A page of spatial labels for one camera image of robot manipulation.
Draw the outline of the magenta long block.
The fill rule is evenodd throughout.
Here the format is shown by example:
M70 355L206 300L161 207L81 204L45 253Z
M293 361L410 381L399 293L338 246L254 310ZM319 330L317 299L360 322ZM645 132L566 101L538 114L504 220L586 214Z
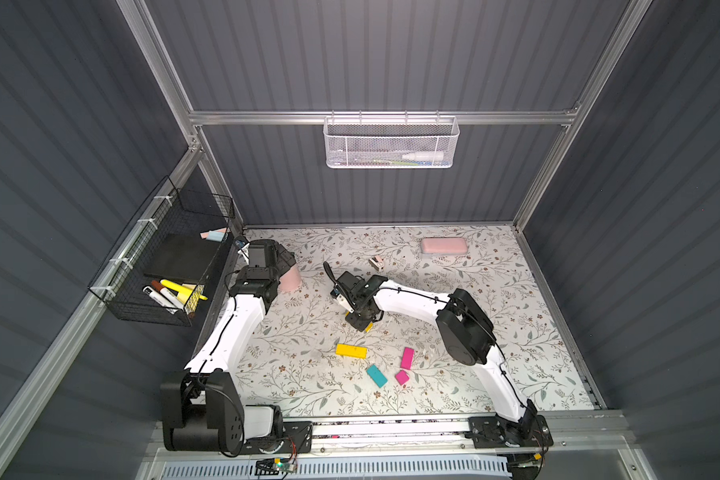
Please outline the magenta long block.
M401 357L401 363L400 368L403 370L410 370L413 365L415 356L415 351L410 347L405 347L403 349L402 357Z

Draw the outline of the teal block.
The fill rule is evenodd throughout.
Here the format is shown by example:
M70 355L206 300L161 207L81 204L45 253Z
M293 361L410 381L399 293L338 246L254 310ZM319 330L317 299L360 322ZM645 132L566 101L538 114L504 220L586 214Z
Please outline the teal block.
M374 364L366 369L366 373L378 388L383 388L388 383L387 377Z

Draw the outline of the magenta small block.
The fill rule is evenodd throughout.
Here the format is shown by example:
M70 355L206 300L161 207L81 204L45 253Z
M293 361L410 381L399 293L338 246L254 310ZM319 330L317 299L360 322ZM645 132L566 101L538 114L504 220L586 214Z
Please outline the magenta small block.
M410 377L408 373L405 370L400 370L394 375L395 380L398 382L400 386L405 385L409 380Z

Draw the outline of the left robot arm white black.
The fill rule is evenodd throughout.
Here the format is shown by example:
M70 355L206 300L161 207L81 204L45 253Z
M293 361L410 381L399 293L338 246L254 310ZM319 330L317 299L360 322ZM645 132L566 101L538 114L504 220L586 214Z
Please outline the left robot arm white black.
M276 450L286 438L273 405L246 405L233 374L250 336L278 295L294 254L271 239L235 239L246 264L226 285L229 297L205 344L160 386L163 443L169 451L209 451L234 457Z

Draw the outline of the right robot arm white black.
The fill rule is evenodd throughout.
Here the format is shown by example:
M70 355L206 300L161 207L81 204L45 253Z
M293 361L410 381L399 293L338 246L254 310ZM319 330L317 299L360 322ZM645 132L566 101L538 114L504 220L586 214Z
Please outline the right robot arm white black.
M537 407L514 383L493 323L469 292L423 291L381 275L364 279L345 271L337 276L327 262L323 269L332 283L331 297L347 311L346 322L356 330L366 330L386 313L435 326L452 359L475 370L505 443L520 446L543 430Z

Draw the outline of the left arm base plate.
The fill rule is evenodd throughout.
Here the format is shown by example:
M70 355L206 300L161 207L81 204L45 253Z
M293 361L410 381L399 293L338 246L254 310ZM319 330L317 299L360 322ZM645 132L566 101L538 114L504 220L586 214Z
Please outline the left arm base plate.
M285 455L309 453L314 424L309 421L285 422L275 426L267 437L247 440L242 453L246 455Z

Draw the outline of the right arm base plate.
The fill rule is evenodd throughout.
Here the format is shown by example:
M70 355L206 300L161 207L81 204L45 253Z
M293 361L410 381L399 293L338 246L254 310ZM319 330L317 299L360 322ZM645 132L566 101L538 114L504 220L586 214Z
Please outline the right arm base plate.
M465 438L477 449L488 448L541 448L554 445L550 428L542 415L531 415L519 423L498 415L478 416L468 419Z

